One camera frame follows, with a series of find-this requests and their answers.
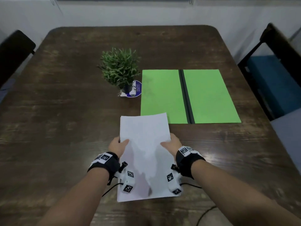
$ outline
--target green paper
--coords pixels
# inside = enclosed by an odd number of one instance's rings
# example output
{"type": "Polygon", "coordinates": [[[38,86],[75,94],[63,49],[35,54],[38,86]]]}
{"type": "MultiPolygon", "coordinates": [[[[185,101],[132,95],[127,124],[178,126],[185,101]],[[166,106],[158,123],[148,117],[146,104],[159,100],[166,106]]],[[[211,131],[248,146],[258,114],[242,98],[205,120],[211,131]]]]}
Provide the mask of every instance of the green paper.
{"type": "Polygon", "coordinates": [[[187,124],[178,70],[143,70],[141,116],[167,113],[168,123],[187,124]]]}
{"type": "Polygon", "coordinates": [[[196,124],[241,123],[219,70],[184,70],[196,124]]]}

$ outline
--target wooden table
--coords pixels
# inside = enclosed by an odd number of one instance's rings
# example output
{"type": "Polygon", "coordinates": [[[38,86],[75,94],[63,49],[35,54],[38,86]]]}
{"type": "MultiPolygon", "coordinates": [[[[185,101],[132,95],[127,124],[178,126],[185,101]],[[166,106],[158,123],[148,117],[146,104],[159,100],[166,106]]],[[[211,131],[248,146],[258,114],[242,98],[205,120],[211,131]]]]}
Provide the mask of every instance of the wooden table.
{"type": "MultiPolygon", "coordinates": [[[[171,124],[170,131],[301,217],[299,173],[215,28],[70,27],[47,35],[0,105],[0,225],[35,225],[107,151],[120,116],[140,115],[141,97],[117,97],[96,68],[112,47],[136,49],[141,69],[219,69],[242,123],[171,124]]],[[[195,225],[214,203],[202,190],[184,190],[117,203],[114,189],[91,225],[195,225]]],[[[202,223],[227,224],[217,209],[202,223]]]]}

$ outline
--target wrist strap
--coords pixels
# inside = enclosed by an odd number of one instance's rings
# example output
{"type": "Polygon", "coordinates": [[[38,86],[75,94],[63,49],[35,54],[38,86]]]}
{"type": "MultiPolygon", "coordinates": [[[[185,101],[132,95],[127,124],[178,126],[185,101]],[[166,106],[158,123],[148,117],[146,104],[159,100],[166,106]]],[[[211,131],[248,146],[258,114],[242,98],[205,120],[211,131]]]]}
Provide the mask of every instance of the wrist strap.
{"type": "Polygon", "coordinates": [[[112,179],[114,178],[115,173],[120,168],[119,158],[118,156],[113,152],[105,152],[102,154],[99,154],[95,160],[91,163],[89,170],[95,167],[101,167],[106,169],[109,172],[109,182],[108,184],[111,184],[112,179]]]}
{"type": "Polygon", "coordinates": [[[187,146],[180,147],[175,156],[175,161],[181,175],[192,179],[194,178],[191,175],[191,165],[199,159],[205,160],[198,151],[187,146]]]}

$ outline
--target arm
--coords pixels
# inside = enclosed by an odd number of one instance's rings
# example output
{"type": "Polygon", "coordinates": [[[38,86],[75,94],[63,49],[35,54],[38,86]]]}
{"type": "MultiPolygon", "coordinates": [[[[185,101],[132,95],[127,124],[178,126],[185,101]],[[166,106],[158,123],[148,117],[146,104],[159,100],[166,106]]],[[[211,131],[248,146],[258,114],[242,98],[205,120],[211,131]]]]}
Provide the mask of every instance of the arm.
{"type": "MultiPolygon", "coordinates": [[[[182,147],[170,134],[171,142],[162,142],[174,157],[182,147]]],[[[233,225],[300,225],[301,220],[248,184],[204,160],[191,166],[191,174],[233,225]]]]}
{"type": "MultiPolygon", "coordinates": [[[[119,143],[119,137],[116,137],[109,145],[109,151],[120,158],[128,142],[129,140],[125,140],[119,143]]],[[[90,225],[108,180],[109,172],[106,169],[92,168],[77,185],[50,208],[38,226],[90,225]]]]}

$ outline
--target blue sticker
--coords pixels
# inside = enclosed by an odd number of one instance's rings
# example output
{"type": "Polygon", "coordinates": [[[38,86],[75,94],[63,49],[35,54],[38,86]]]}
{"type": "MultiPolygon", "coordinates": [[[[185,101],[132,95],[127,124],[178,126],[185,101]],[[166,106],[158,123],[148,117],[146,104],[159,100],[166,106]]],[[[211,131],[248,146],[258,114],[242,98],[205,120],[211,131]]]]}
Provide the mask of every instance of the blue sticker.
{"type": "Polygon", "coordinates": [[[140,81],[134,80],[133,81],[133,88],[130,91],[130,93],[122,93],[121,96],[126,96],[128,98],[134,98],[137,97],[141,94],[141,90],[142,90],[142,83],[140,81]]]}

